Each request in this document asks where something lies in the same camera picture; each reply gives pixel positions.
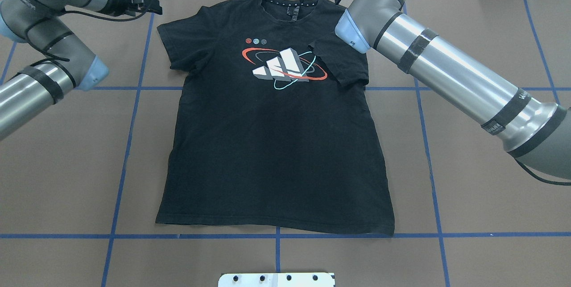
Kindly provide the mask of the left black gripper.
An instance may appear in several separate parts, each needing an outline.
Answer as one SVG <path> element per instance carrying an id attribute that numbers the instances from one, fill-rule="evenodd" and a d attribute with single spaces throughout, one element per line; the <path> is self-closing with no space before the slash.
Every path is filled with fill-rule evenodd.
<path id="1" fill-rule="evenodd" d="M 135 16 L 145 12 L 162 15 L 163 10 L 159 0 L 108 0 L 107 2 L 107 15 Z"/>

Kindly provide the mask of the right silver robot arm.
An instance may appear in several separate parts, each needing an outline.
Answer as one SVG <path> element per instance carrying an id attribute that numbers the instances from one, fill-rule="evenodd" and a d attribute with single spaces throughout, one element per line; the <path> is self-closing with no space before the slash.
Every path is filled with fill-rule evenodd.
<path id="1" fill-rule="evenodd" d="M 541 103 L 432 29 L 402 12 L 405 0 L 353 0 L 336 35 L 360 53 L 373 49 L 502 140 L 532 177 L 570 185 L 570 110 Z"/>

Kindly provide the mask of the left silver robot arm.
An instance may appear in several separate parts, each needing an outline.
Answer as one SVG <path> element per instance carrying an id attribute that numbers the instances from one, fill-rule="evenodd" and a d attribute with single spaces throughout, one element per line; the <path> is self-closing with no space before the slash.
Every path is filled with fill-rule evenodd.
<path id="1" fill-rule="evenodd" d="M 86 15 L 129 22 L 163 13 L 159 0 L 2 0 L 1 34 L 26 43 L 44 56 L 1 85 L 0 137 L 5 139 L 29 120 L 55 105 L 71 90 L 88 91 L 109 68 L 61 21 Z"/>

